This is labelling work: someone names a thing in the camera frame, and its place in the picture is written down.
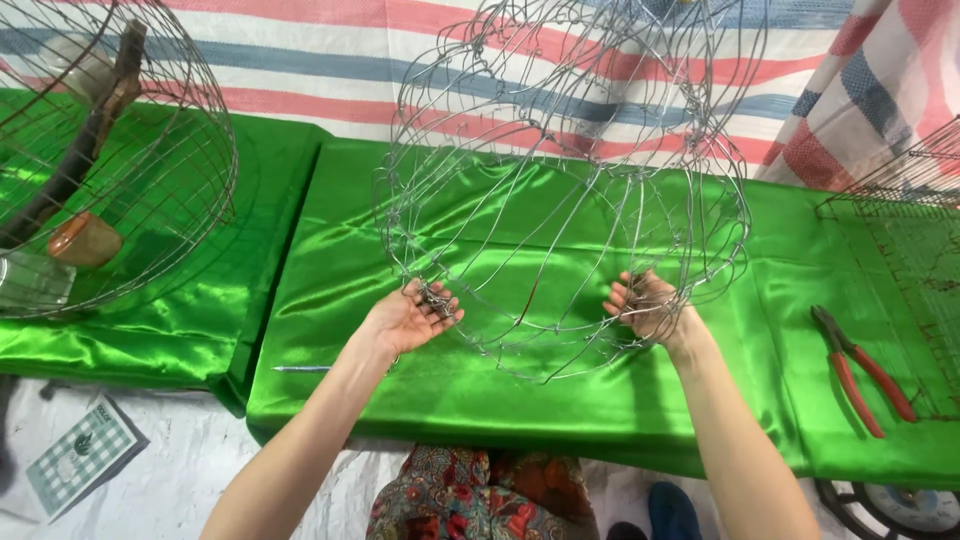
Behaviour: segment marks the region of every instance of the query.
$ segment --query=pliers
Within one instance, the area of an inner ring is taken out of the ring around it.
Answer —
[[[860,397],[859,390],[856,389],[856,382],[853,381],[853,374],[850,371],[850,365],[847,363],[844,352],[852,356],[853,359],[856,360],[856,363],[860,364],[860,367],[876,381],[883,390],[883,393],[890,399],[890,403],[893,404],[900,418],[907,422],[916,422],[917,414],[913,411],[913,407],[910,405],[910,402],[907,401],[906,396],[903,395],[900,387],[897,386],[893,379],[890,379],[890,376],[883,371],[883,368],[878,366],[859,345],[853,344],[847,336],[843,334],[843,331],[837,326],[836,321],[833,320],[833,316],[830,315],[829,311],[823,306],[811,306],[810,315],[812,315],[813,318],[820,323],[824,331],[826,331],[830,344],[830,363],[833,364],[833,369],[836,370],[837,376],[840,378],[840,385],[843,386],[844,393],[847,394],[847,398],[850,400],[851,405],[853,405],[853,410],[856,411],[856,415],[860,417],[863,425],[867,427],[870,435],[878,439],[882,439],[884,436],[883,430],[881,430],[879,424],[876,423],[874,414],[867,408],[867,404],[864,403],[863,398]]]

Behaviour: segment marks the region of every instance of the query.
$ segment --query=wire cage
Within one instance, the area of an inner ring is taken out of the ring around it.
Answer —
[[[960,420],[960,116],[817,212],[828,209],[866,224],[929,345],[935,369],[920,357],[907,366],[918,414]]]
[[[97,307],[232,216],[220,89],[156,0],[0,0],[0,318]]]
[[[676,285],[632,306],[668,325],[742,268],[725,128],[766,22],[764,2],[503,0],[443,29],[404,76],[376,184],[396,273],[443,280],[469,313],[455,328],[528,380],[648,344],[600,307],[620,271]]]

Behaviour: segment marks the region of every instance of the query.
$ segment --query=pen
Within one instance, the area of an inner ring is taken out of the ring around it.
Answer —
[[[330,366],[274,366],[274,371],[294,371],[300,373],[323,373],[330,371]]]

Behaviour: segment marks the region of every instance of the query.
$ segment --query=floral fabric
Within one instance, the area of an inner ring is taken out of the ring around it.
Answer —
[[[576,459],[418,445],[380,492],[367,538],[599,538]]]

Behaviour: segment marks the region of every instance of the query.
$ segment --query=forearm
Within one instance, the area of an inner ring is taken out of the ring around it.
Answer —
[[[668,346],[710,490],[731,538],[819,538],[804,493],[740,396],[699,315],[684,315]]]
[[[393,360],[363,328],[298,413],[229,484],[201,534],[212,540],[288,538]]]

